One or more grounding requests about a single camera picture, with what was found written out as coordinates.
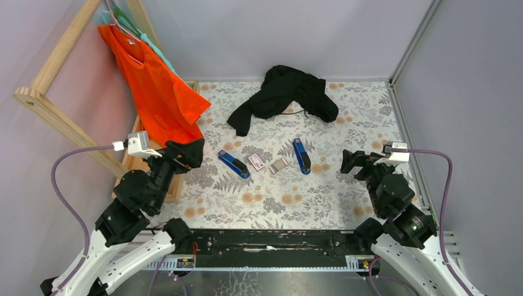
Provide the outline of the blue stapler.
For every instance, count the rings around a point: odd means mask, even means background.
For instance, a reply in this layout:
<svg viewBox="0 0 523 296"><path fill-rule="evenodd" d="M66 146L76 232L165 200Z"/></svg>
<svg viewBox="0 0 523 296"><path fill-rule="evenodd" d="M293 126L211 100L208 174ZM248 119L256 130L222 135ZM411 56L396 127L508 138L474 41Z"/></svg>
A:
<svg viewBox="0 0 523 296"><path fill-rule="evenodd" d="M250 171L248 170L246 164L240 161L238 158L233 157L224 150L220 150L218 153L218 159L242 179L250 178Z"/></svg>
<svg viewBox="0 0 523 296"><path fill-rule="evenodd" d="M299 138L295 138L292 141L292 146L300 167L300 171L304 175L309 175L311 173L311 160L307 151L305 150L303 142Z"/></svg>

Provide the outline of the staple tray with staples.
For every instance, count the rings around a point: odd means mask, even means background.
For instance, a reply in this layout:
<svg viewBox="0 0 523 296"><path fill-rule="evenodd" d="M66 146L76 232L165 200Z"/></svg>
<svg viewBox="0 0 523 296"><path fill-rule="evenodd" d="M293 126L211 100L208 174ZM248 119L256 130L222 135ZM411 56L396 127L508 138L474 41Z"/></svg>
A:
<svg viewBox="0 0 523 296"><path fill-rule="evenodd" d="M274 174L280 172L281 170L285 169L289 165L290 165L289 161L286 158L282 157L282 158L276 160L275 162L273 162L268 168L269 168L269 171L274 175Z"/></svg>

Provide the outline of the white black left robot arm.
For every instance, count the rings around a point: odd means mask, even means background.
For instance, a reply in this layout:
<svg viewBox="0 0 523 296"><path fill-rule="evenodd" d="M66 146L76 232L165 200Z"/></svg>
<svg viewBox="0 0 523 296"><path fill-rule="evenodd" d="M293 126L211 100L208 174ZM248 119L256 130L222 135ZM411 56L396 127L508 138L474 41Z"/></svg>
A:
<svg viewBox="0 0 523 296"><path fill-rule="evenodd" d="M171 253L188 254L195 259L198 245L189 226L181 218L172 218L149 241L119 260L114 257L150 224L149 217L158 215L175 175L185 174L201 166L204 139L180 144L168 141L154 150L137 136L109 146L73 150L59 157L51 169L51 183L60 201L79 222L84 247L71 265L58 277L44 280L44 295L110 295L133 274L157 258ZM149 171L130 170L114 188L116 198L88 231L86 223L67 202L56 181L59 164L75 154L97 150L128 149L142 158Z"/></svg>

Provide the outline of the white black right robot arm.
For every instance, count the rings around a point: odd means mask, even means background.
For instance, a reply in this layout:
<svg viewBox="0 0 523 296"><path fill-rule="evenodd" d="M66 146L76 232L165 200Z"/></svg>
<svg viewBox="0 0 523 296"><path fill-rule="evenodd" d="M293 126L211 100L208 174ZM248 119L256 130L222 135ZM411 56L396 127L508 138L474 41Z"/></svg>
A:
<svg viewBox="0 0 523 296"><path fill-rule="evenodd" d="M439 155L447 160L443 192L447 195L453 164L442 152L413 150L396 142L386 144L381 154L342 152L340 172L347 174L359 168L354 178L365 182L375 214L354 230L353 238L357 251L375 255L368 268L370 283L376 287L380 277L373 275L373 270L379 260L384 260L401 274L399 283L415 295L481 295L445 248L443 221L435 221L415 206L408 181L395 173L396 167L406 163L413 153Z"/></svg>

